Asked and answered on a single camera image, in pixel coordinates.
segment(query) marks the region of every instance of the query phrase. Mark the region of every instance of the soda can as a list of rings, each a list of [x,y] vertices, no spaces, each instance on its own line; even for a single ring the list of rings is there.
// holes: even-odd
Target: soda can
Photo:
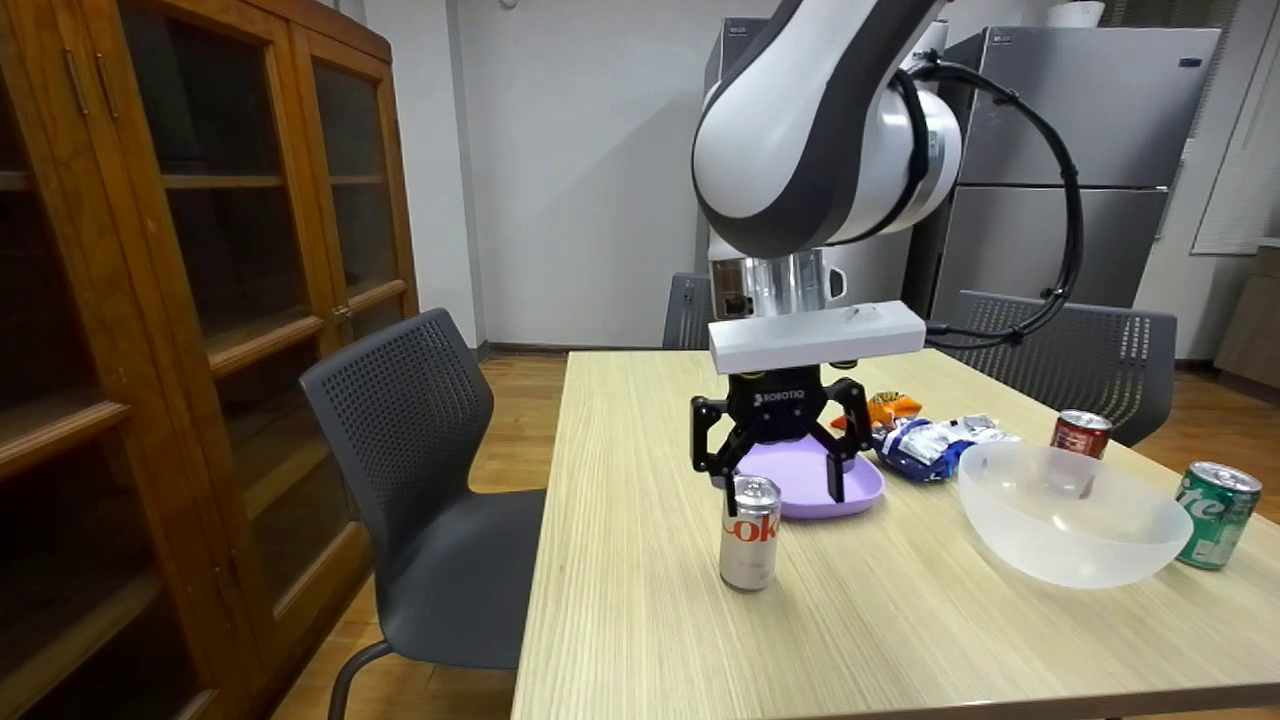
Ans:
[[[1082,458],[1106,458],[1112,440],[1112,420],[1082,410],[1058,414],[1052,447],[1070,447]]]
[[[1262,499],[1266,483],[1230,463],[1191,463],[1178,489],[1178,505],[1191,517],[1191,541],[1178,557],[1191,569],[1221,571],[1233,561],[1233,549]]]
[[[764,475],[735,475],[735,517],[723,507],[719,533],[719,582],[739,594],[762,594],[774,582],[780,489]]]

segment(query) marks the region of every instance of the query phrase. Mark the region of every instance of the black cable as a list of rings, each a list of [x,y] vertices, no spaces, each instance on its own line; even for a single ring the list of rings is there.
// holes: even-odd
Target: black cable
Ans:
[[[979,92],[994,92],[996,103],[1017,109],[1023,120],[1034,120],[1034,127],[1043,136],[1059,177],[1065,177],[1065,209],[1070,209],[1070,230],[1065,230],[1065,266],[1058,271],[1058,285],[1039,291],[1039,313],[1034,321],[1023,321],[1019,327],[1009,332],[979,332],[979,327],[948,327],[948,323],[928,323],[928,343],[935,350],[996,350],[996,343],[1019,343],[1023,335],[1039,332],[1078,291],[1082,281],[1082,266],[1084,266],[1084,204],[1082,204],[1082,171],[1078,160],[1065,144],[1065,136],[1036,112],[1029,109],[1014,89],[965,67],[965,66],[948,66],[928,57],[923,67],[911,71],[918,79],[957,79]]]

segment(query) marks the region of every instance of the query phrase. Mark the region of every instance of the can lid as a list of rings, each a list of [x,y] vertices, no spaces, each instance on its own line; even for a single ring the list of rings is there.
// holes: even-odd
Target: can lid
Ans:
[[[1112,420],[1084,414],[1084,410],[1065,410],[1058,414],[1059,420],[1078,426],[1078,429],[1092,429],[1092,434],[1112,434]]]
[[[1195,460],[1191,463],[1195,475],[1205,475],[1209,483],[1233,489],[1233,491],[1266,491],[1266,483],[1250,472],[1237,472],[1230,463],[1218,460]]]
[[[753,505],[753,507],[774,507],[786,497],[769,475],[749,475],[749,472],[735,472],[731,489],[735,489],[735,505]]]

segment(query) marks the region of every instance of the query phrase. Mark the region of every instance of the chair backrest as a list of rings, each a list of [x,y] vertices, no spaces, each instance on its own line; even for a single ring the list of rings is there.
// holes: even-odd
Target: chair backrest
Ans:
[[[481,361],[444,308],[402,321],[301,377],[375,564],[458,497],[492,415]]]
[[[1036,313],[1039,302],[965,289],[953,323],[1009,332]],[[1023,343],[946,354],[1047,410],[1088,410],[1110,415],[1112,438],[1124,444],[1151,438],[1173,410],[1178,321],[1164,313],[1065,306]]]
[[[712,281],[698,271],[676,271],[667,289],[664,350],[707,350],[712,321]]]

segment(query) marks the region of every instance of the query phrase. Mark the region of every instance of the chair leg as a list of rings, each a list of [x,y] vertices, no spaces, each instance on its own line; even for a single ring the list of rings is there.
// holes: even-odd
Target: chair leg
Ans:
[[[334,698],[328,698],[328,720],[344,720],[348,716],[348,692],[353,692],[353,681],[363,665],[387,656],[394,646],[387,640],[375,640],[370,647],[362,647],[358,656],[344,659],[344,668],[336,671],[334,681]]]

